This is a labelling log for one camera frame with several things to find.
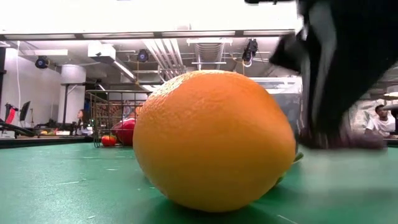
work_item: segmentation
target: computer monitor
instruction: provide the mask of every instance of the computer monitor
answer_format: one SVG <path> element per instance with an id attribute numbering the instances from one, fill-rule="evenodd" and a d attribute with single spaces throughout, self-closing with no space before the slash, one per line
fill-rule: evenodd
<path id="1" fill-rule="evenodd" d="M 22 109 L 19 111 L 19 121 L 25 121 L 26 115 L 27 115 L 27 111 L 29 110 L 29 106 L 30 106 L 30 101 L 24 103 L 24 105 L 22 106 Z"/>

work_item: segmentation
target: white column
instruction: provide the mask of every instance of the white column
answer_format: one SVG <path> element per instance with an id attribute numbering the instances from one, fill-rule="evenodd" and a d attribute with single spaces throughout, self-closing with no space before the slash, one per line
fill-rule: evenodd
<path id="1" fill-rule="evenodd" d="M 86 81 L 86 69 L 78 65 L 63 65 L 61 71 L 61 83 L 83 83 Z M 77 121 L 77 113 L 85 105 L 85 87 L 70 85 L 68 87 L 68 99 L 66 110 L 66 123 Z M 65 104 L 65 86 L 60 89 L 60 104 L 58 107 L 58 122 L 63 121 L 63 106 Z"/>

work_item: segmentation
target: green table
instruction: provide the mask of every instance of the green table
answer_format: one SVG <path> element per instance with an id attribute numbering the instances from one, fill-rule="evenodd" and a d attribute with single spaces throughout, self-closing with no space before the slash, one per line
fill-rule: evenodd
<path id="1" fill-rule="evenodd" d="M 131 149 L 92 144 L 0 150 L 1 223 L 397 223 L 398 150 L 305 151 L 286 179 L 251 206 L 214 215 L 174 205 Z"/>

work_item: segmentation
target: red object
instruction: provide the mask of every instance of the red object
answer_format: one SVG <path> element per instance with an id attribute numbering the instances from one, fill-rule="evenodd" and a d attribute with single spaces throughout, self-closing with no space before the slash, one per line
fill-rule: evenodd
<path id="1" fill-rule="evenodd" d="M 132 135 L 136 120 L 134 118 L 124 119 L 112 127 L 112 134 L 115 135 L 123 146 L 132 146 Z"/>
<path id="2" fill-rule="evenodd" d="M 113 136 L 103 136 L 101 138 L 101 143 L 105 147 L 111 147 L 116 145 L 116 138 Z"/>
<path id="3" fill-rule="evenodd" d="M 11 108 L 10 113 L 6 119 L 6 124 L 11 124 L 12 120 L 14 120 L 14 117 L 15 117 L 15 110 Z"/>

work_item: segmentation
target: red fruit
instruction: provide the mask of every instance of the red fruit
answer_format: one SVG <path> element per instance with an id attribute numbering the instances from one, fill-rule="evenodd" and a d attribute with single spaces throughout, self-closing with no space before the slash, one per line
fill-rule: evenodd
<path id="1" fill-rule="evenodd" d="M 128 118 L 120 121 L 112 127 L 112 133 L 118 138 L 123 146 L 132 146 L 132 135 L 134 134 L 134 127 L 136 120 Z"/>
<path id="2" fill-rule="evenodd" d="M 103 136 L 101 138 L 101 143 L 105 147 L 111 147 L 116 145 L 116 138 L 113 136 Z"/>

